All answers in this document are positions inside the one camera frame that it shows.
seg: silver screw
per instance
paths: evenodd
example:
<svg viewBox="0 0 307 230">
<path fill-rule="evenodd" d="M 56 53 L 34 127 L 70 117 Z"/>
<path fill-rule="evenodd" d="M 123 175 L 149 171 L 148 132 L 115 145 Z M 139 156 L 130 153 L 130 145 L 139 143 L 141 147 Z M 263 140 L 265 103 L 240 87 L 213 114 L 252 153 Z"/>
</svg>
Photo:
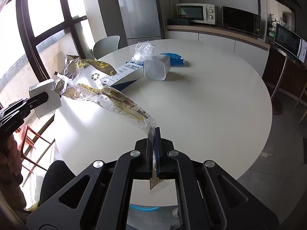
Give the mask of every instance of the silver screw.
<svg viewBox="0 0 307 230">
<path fill-rule="evenodd" d="M 168 154 L 170 156 L 178 156 L 178 151 L 177 150 L 171 150 Z"/>
<path fill-rule="evenodd" d="M 103 161 L 101 161 L 101 160 L 95 161 L 95 162 L 93 163 L 93 166 L 94 166 L 95 168 L 100 168 L 100 167 L 103 166 Z"/>
<path fill-rule="evenodd" d="M 130 152 L 130 155 L 134 156 L 134 157 L 139 156 L 140 154 L 141 153 L 138 150 L 133 150 L 133 151 Z"/>
<path fill-rule="evenodd" d="M 214 161 L 206 161 L 205 162 L 205 165 L 208 167 L 208 168 L 213 168 L 215 166 L 215 162 Z"/>
</svg>

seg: white round table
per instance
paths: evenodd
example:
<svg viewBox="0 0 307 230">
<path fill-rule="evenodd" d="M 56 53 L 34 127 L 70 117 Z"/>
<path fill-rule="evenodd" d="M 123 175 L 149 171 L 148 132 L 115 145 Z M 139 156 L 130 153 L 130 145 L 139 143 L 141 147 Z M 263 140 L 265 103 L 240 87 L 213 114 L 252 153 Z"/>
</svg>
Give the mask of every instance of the white round table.
<svg viewBox="0 0 307 230">
<path fill-rule="evenodd" d="M 241 58 L 202 42 L 157 40 L 154 53 L 177 53 L 187 62 L 171 67 L 165 81 L 142 77 L 122 93 L 147 111 L 161 136 L 191 160 L 212 159 L 238 179 L 260 155 L 271 129 L 272 105 L 257 72 Z M 114 68 L 130 61 L 135 45 L 101 60 Z M 117 160 L 145 133 L 88 101 L 62 97 L 56 111 L 55 140 L 74 174 L 93 161 Z M 131 204 L 177 205 L 174 182 L 149 195 L 149 181 L 134 180 Z"/>
</svg>

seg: potted plant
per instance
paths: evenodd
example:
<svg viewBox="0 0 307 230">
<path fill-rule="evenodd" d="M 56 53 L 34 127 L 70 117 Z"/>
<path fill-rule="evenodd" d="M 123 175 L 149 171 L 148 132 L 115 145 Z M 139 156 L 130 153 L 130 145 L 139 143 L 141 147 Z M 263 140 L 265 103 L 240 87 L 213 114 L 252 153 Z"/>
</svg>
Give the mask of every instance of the potted plant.
<svg viewBox="0 0 307 230">
<path fill-rule="evenodd" d="M 269 13 L 268 14 L 268 26 L 267 26 L 267 34 L 269 36 L 272 36 L 272 37 L 275 36 L 276 22 L 278 21 L 274 18 L 274 14 Z"/>
</svg>

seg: plastic snack wrapper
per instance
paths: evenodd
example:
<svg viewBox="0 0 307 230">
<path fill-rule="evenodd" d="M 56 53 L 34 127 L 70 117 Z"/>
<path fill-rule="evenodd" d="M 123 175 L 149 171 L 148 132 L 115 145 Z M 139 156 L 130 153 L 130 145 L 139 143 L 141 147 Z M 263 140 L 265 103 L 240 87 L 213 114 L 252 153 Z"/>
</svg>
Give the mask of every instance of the plastic snack wrapper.
<svg viewBox="0 0 307 230">
<path fill-rule="evenodd" d="M 160 180 L 157 177 L 157 166 L 156 163 L 154 161 L 153 164 L 153 177 L 150 178 L 149 180 L 149 185 L 150 185 L 150 192 L 149 195 L 154 195 L 155 193 L 157 193 L 158 191 L 164 189 L 165 187 L 167 187 L 168 185 L 170 185 L 172 182 L 175 182 L 175 180 Z"/>
<path fill-rule="evenodd" d="M 142 129 L 153 143 L 156 121 L 131 99 L 107 84 L 102 84 L 102 89 L 94 89 L 74 81 L 89 65 L 108 75 L 116 74 L 114 68 L 105 62 L 75 57 L 77 56 L 66 56 L 64 75 L 55 72 L 58 78 L 50 85 L 50 90 L 73 100 L 88 100 L 98 104 Z"/>
<path fill-rule="evenodd" d="M 142 65 L 153 53 L 154 45 L 150 41 L 139 42 L 135 47 L 135 54 L 131 60 L 136 64 Z"/>
</svg>

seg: stainless steel refrigerator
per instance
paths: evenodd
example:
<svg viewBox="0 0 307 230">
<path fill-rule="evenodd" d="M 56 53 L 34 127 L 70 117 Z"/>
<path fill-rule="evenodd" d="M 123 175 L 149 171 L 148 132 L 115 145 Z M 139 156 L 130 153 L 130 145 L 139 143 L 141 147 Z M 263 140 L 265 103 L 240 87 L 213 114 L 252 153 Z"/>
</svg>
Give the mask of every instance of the stainless steel refrigerator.
<svg viewBox="0 0 307 230">
<path fill-rule="evenodd" d="M 158 0 L 118 0 L 128 45 L 163 39 Z"/>
</svg>

